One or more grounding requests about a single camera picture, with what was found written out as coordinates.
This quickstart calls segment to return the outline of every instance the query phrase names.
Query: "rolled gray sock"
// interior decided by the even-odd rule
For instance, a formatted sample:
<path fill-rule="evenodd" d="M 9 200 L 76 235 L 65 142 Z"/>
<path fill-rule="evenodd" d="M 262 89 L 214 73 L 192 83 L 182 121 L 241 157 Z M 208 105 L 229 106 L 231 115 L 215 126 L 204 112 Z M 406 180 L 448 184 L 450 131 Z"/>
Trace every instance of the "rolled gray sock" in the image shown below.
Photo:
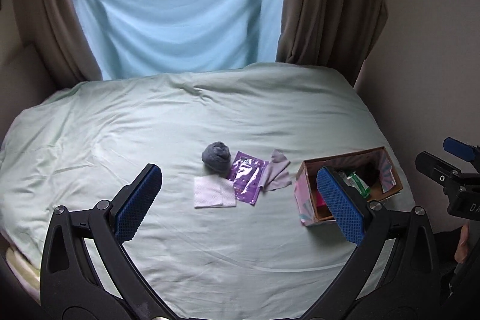
<path fill-rule="evenodd" d="M 213 172 L 226 174 L 230 168 L 230 150 L 224 143 L 217 141 L 205 148 L 202 161 Z"/>

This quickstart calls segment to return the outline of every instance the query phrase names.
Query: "open box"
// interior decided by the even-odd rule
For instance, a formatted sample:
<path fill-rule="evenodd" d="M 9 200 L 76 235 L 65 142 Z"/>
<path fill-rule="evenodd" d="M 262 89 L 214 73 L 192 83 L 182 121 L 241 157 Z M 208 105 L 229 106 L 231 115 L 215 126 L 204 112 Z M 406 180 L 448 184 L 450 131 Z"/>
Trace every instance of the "open box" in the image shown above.
<path fill-rule="evenodd" d="M 367 201 L 381 201 L 398 193 L 403 188 L 397 170 L 385 147 L 304 160 L 297 172 L 297 182 L 295 183 L 295 199 L 297 200 L 302 224 L 313 226 L 335 222 L 326 205 L 317 207 L 317 196 L 320 195 L 317 191 L 318 170 L 326 165 L 336 170 L 356 169 L 369 162 L 373 163 L 380 174 L 378 181 L 370 186 Z"/>

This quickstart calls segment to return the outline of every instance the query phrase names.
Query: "bed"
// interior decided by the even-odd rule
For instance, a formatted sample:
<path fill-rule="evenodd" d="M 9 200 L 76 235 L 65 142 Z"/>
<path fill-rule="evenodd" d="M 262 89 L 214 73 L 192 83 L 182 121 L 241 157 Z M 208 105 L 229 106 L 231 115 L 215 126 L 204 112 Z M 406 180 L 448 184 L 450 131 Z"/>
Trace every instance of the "bed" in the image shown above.
<path fill-rule="evenodd" d="M 147 163 L 163 186 L 135 238 L 124 244 L 144 278 L 179 316 L 295 318 L 328 287 L 354 244 L 335 224 L 301 225 L 293 186 L 257 204 L 194 209 L 193 182 L 207 175 L 205 146 L 225 142 L 268 159 L 301 161 L 378 146 L 394 160 L 403 190 L 385 201 L 409 211 L 407 179 L 374 118 L 333 69 L 252 64 L 240 70 L 84 82 L 24 110 L 0 150 L 0 224 L 38 269 L 53 209 L 90 209 L 112 199 Z M 93 243 L 93 262 L 115 288 Z M 388 242 L 364 288 L 374 288 Z"/>

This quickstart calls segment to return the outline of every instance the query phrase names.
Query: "person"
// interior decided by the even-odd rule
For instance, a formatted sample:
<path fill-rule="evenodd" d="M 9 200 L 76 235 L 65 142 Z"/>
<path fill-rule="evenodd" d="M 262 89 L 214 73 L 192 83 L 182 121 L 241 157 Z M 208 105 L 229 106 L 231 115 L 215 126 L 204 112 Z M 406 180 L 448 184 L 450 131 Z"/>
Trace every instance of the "person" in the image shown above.
<path fill-rule="evenodd" d="M 464 224 L 460 231 L 460 240 L 458 241 L 457 250 L 455 251 L 455 261 L 457 263 L 465 263 L 469 256 L 469 223 Z"/>

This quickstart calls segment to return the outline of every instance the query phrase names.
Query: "metal screw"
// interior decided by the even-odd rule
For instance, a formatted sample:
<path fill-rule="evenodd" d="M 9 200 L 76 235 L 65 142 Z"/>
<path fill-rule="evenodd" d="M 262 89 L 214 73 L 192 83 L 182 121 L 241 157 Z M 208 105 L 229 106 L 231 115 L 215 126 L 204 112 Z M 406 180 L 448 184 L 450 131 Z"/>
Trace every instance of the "metal screw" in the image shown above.
<path fill-rule="evenodd" d="M 55 214 L 62 214 L 65 211 L 65 207 L 63 205 L 57 206 L 53 212 Z"/>
<path fill-rule="evenodd" d="M 416 206 L 415 213 L 419 216 L 423 216 L 425 214 L 425 209 L 423 209 L 421 206 Z"/>
<path fill-rule="evenodd" d="M 97 209 L 100 209 L 101 211 L 108 208 L 110 206 L 110 202 L 107 201 L 106 199 L 103 199 L 98 202 L 97 204 Z"/>
<path fill-rule="evenodd" d="M 377 202 L 377 201 L 372 201 L 370 204 L 370 209 L 374 210 L 374 211 L 379 211 L 381 208 L 382 208 L 382 204 L 380 202 Z"/>

